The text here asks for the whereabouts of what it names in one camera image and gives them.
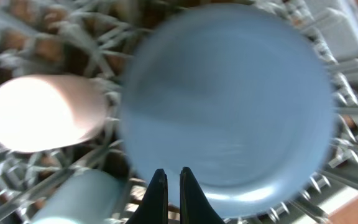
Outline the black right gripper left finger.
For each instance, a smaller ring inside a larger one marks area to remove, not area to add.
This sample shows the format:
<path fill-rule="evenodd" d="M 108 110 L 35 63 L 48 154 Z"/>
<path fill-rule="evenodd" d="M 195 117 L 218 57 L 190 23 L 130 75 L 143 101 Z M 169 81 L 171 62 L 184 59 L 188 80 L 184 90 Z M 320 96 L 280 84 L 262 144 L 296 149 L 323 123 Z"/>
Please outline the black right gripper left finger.
<path fill-rule="evenodd" d="M 168 182 L 163 169 L 157 169 L 141 204 L 126 224 L 168 224 Z"/>

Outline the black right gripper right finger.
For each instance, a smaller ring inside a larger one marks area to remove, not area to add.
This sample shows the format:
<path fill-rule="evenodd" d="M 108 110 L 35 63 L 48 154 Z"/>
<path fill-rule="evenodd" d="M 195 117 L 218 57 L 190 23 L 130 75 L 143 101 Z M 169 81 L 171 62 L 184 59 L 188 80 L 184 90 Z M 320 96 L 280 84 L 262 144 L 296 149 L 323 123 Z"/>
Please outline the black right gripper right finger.
<path fill-rule="evenodd" d="M 189 167 L 183 167 L 180 174 L 180 223 L 224 224 Z"/>

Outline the light blue cup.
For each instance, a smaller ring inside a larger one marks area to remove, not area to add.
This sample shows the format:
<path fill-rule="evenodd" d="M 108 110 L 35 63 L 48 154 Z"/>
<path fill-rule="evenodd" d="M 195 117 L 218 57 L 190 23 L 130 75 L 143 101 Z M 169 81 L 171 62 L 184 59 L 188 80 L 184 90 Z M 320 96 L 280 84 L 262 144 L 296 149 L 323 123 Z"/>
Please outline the light blue cup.
<path fill-rule="evenodd" d="M 38 224 L 100 224 L 111 217 L 124 182 L 101 170 L 69 178 L 34 215 Z"/>

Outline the dark blue plate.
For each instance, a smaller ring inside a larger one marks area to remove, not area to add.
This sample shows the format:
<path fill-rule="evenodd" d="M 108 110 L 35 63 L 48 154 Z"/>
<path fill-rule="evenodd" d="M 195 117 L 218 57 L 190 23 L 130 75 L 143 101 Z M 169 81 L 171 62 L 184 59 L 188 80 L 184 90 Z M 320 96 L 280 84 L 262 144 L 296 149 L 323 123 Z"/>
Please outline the dark blue plate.
<path fill-rule="evenodd" d="M 223 218 L 291 200 L 325 162 L 335 104 L 310 42 L 240 4 L 185 10 L 135 50 L 123 76 L 120 134 L 138 175 L 156 169 L 178 205 L 189 167 Z"/>

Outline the pink cup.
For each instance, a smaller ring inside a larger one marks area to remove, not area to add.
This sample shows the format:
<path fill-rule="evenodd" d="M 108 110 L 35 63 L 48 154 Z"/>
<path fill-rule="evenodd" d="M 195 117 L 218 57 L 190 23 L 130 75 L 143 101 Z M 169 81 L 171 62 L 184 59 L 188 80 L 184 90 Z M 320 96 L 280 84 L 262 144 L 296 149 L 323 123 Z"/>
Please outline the pink cup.
<path fill-rule="evenodd" d="M 95 137 L 108 101 L 88 78 L 27 75 L 0 85 L 0 144 L 17 152 L 72 146 Z"/>

